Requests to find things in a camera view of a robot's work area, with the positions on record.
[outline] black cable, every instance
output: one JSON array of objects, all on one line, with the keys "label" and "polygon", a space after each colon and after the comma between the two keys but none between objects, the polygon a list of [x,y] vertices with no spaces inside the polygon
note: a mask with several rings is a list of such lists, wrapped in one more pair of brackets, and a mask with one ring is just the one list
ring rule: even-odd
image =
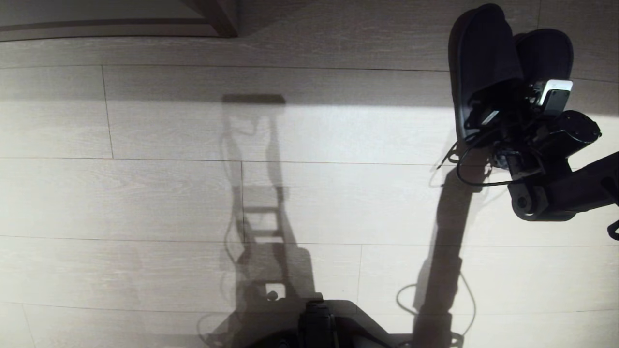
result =
[{"label": "black cable", "polygon": [[[471,327],[473,326],[473,323],[475,322],[475,318],[477,317],[477,304],[475,302],[475,297],[473,296],[473,291],[471,291],[470,287],[469,287],[469,283],[466,281],[466,279],[464,278],[464,275],[462,274],[462,272],[460,272],[460,277],[462,278],[462,281],[464,282],[464,286],[466,286],[466,290],[469,293],[471,302],[473,302],[473,318],[471,318],[469,325],[467,326],[466,330],[464,330],[464,333],[462,333],[462,336],[464,338],[464,336],[469,332],[469,330],[471,329]],[[400,306],[401,309],[409,312],[410,314],[413,314],[413,316],[417,316],[419,315],[419,313],[417,313],[416,311],[413,311],[409,308],[406,308],[406,306],[404,306],[401,302],[400,302],[400,294],[402,293],[402,291],[410,288],[410,287],[416,287],[417,284],[409,284],[406,285],[405,287],[401,288],[400,291],[397,292],[396,295],[396,303],[398,306]],[[404,341],[404,342],[400,342],[398,344],[396,344],[395,348],[400,348],[403,347],[405,345],[410,345],[411,341]]]},{"label": "black cable", "polygon": [[463,153],[462,156],[460,157],[460,160],[458,161],[458,163],[456,164],[456,176],[458,177],[458,179],[460,179],[461,182],[470,185],[470,186],[478,186],[478,187],[486,187],[486,186],[501,186],[501,185],[510,185],[510,184],[518,184],[518,183],[522,183],[522,180],[511,180],[511,181],[497,181],[496,183],[473,183],[471,181],[468,181],[466,179],[464,179],[462,177],[462,175],[460,174],[460,165],[462,164],[462,162],[464,162],[464,159],[466,158],[466,156],[469,154],[469,152],[475,147],[477,146],[477,144],[479,144],[482,140],[486,139],[488,136],[490,136],[491,134],[496,133],[497,131],[499,131],[500,128],[495,128],[489,132],[487,132],[486,134],[479,136],[478,138],[476,138],[476,140],[473,142],[473,144],[471,144]]},{"label": "black cable", "polygon": [[196,323],[197,336],[200,338],[200,341],[202,341],[202,343],[206,345],[207,348],[210,348],[209,338],[205,334],[202,334],[202,330],[200,329],[200,324],[202,324],[202,321],[204,321],[206,318],[213,316],[213,315],[215,315],[215,313],[205,314],[201,316],[200,319],[198,319]]}]

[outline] wooden floor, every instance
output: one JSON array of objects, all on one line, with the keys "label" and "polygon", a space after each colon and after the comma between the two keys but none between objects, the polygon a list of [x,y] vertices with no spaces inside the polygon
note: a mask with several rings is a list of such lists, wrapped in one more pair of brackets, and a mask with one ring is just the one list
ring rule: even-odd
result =
[{"label": "wooden floor", "polygon": [[[617,151],[618,3],[497,2],[574,43],[569,107],[603,137],[572,166]],[[437,168],[449,31],[481,3],[245,1],[236,39],[0,43],[0,347],[241,347],[316,292],[395,344],[437,250],[462,258],[464,347],[616,347],[619,209],[525,222]]]}]

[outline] floor plank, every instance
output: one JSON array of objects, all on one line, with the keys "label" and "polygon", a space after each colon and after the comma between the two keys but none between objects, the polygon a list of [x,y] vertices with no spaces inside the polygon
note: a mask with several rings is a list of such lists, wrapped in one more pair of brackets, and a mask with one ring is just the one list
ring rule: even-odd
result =
[{"label": "floor plank", "polygon": [[619,4],[614,0],[542,0],[541,4],[540,28],[561,30],[574,45],[572,77],[619,82]]},{"label": "floor plank", "polygon": [[110,158],[100,66],[0,70],[0,157]]},{"label": "floor plank", "polygon": [[[457,251],[452,246],[435,248],[440,252]],[[429,253],[427,246],[364,245],[358,306],[371,315],[403,314],[396,295],[406,285],[417,284],[403,290],[399,301],[419,309],[424,294],[438,291],[427,287],[431,270],[456,265],[446,258],[426,262]],[[461,272],[471,293],[460,277],[452,314],[472,314],[472,298],[479,315],[619,309],[617,246],[464,246],[459,255]]]},{"label": "floor plank", "polygon": [[19,303],[0,302],[0,346],[35,348],[24,308]]},{"label": "floor plank", "polygon": [[[202,348],[201,339],[227,347],[245,347],[281,329],[296,328],[288,315],[252,314],[235,322],[226,313],[110,311],[80,308],[25,306],[38,348],[87,347],[92,342],[118,348]],[[619,338],[618,311],[586,311],[527,315],[477,315],[464,338],[464,347],[583,346],[611,347]],[[393,334],[411,333],[412,315],[371,315]],[[455,315],[451,329],[462,334],[471,315]]]},{"label": "floor plank", "polygon": [[[453,23],[481,0],[274,0],[240,6],[240,37],[101,38],[2,44],[0,67],[182,64],[444,70]],[[497,1],[514,32],[537,25],[538,0]]]},{"label": "floor plank", "polygon": [[90,20],[143,19],[200,19],[202,16],[182,2],[152,1],[151,6],[136,6],[123,1],[87,2],[79,8],[76,3],[48,1],[38,6],[7,1],[12,15],[1,14],[2,25],[32,25],[33,23],[72,22]]},{"label": "floor plank", "polygon": [[0,300],[152,311],[261,312],[266,294],[356,301],[355,245],[0,237]]},{"label": "floor plank", "polygon": [[[372,315],[390,333],[410,333],[412,315]],[[472,315],[454,315],[451,329],[462,334]],[[464,347],[613,347],[619,339],[619,311],[526,315],[477,315],[464,336]]]},{"label": "floor plank", "polygon": [[434,163],[454,129],[445,72],[106,66],[105,80],[117,158]]},{"label": "floor plank", "polygon": [[[438,229],[464,234],[464,245],[614,245],[606,228],[617,218],[616,206],[580,213],[568,222],[528,222],[514,214],[505,187],[473,193],[453,170],[453,166],[435,171],[416,165],[244,163],[243,203],[246,208],[274,206],[275,188],[281,188],[280,213],[289,221],[281,228],[288,228],[298,243],[429,245]],[[489,180],[508,179],[506,172],[495,171]],[[249,222],[247,230],[272,228],[270,220]]]},{"label": "floor plank", "polygon": [[2,159],[0,235],[242,240],[238,162]]}]

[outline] wire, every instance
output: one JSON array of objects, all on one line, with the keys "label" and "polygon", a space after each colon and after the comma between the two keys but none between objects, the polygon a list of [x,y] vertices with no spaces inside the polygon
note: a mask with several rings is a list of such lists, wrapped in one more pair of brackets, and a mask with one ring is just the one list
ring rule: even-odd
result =
[{"label": "wire", "polygon": [[470,300],[473,302],[473,318],[470,320],[469,326],[462,333],[462,337],[464,337],[466,333],[469,332],[470,327],[473,326],[473,323],[475,322],[475,317],[477,316],[477,304],[475,303],[475,297],[473,297],[473,292],[470,290],[469,283],[467,283],[466,279],[464,279],[464,275],[462,274],[462,272],[460,272],[460,277],[462,278],[466,289],[469,291]]},{"label": "wire", "polygon": [[461,182],[470,185],[470,186],[477,186],[477,187],[486,187],[486,186],[501,186],[501,185],[510,185],[510,184],[518,184],[518,183],[522,183],[522,180],[511,180],[511,181],[497,181],[495,183],[473,183],[471,181],[466,180],[465,178],[462,177],[462,174],[460,173],[460,167],[462,162],[464,162],[464,159],[467,157],[467,155],[469,154],[469,152],[475,147],[477,146],[482,140],[486,139],[488,136],[490,136],[491,134],[496,133],[497,131],[499,131],[499,128],[495,128],[489,132],[487,132],[486,134],[479,136],[478,138],[476,138],[476,140],[473,142],[473,144],[471,144],[463,153],[462,156],[460,157],[460,160],[458,161],[458,163],[456,164],[456,176],[458,177],[458,179],[460,179]]},{"label": "wire", "polygon": [[202,341],[202,343],[204,343],[206,345],[207,348],[210,348],[211,345],[209,343],[209,338],[207,336],[205,336],[205,334],[202,334],[202,330],[200,329],[200,325],[202,324],[202,321],[204,321],[206,318],[215,315],[215,313],[207,313],[203,316],[200,317],[200,319],[198,319],[197,323],[196,323],[196,331],[197,331],[197,336],[200,338],[200,341]]},{"label": "wire", "polygon": [[[466,290],[469,293],[470,296],[470,300],[471,302],[473,302],[473,318],[471,318],[469,325],[467,326],[466,330],[464,330],[464,332],[462,333],[462,338],[464,338],[464,336],[469,332],[469,330],[471,329],[471,327],[473,326],[473,323],[475,322],[475,317],[477,317],[477,304],[475,302],[475,297],[473,296],[473,291],[471,291],[470,287],[469,287],[469,283],[466,281],[466,279],[464,278],[464,275],[462,274],[462,272],[460,272],[460,277],[462,278],[462,281],[464,282],[464,286],[466,286]],[[398,306],[400,306],[401,309],[409,312],[410,314],[412,314],[413,316],[417,316],[419,315],[419,313],[417,313],[416,311],[413,311],[409,308],[406,308],[406,306],[404,306],[401,302],[400,302],[400,294],[410,288],[410,287],[416,287],[417,284],[409,284],[406,285],[405,287],[401,288],[400,291],[397,292],[396,295],[396,303]],[[409,346],[411,343],[411,341],[404,341],[404,342],[400,342],[398,344],[396,344],[395,348],[399,348],[402,346]]]},{"label": "wire", "polygon": [[396,295],[396,303],[397,303],[397,305],[400,306],[401,309],[409,312],[410,314],[412,314],[414,316],[418,315],[419,313],[417,313],[416,311],[413,311],[413,310],[407,308],[405,305],[403,305],[402,302],[400,302],[400,294],[402,293],[402,291],[408,289],[409,287],[416,287],[416,286],[417,286],[417,284],[406,285],[405,287],[401,288],[400,291],[398,291],[397,295]]}]

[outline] floor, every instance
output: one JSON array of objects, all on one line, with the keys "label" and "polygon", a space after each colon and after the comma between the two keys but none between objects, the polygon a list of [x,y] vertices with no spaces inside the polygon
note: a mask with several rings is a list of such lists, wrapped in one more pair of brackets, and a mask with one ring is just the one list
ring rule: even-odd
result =
[{"label": "floor", "polygon": [[[449,31],[481,3],[243,1],[232,40],[0,43],[0,347],[242,347],[316,293],[408,346],[433,292],[464,347],[616,347],[619,209],[525,222],[438,168]],[[573,41],[568,107],[604,135],[572,166],[619,149],[618,3],[497,3]]]}]

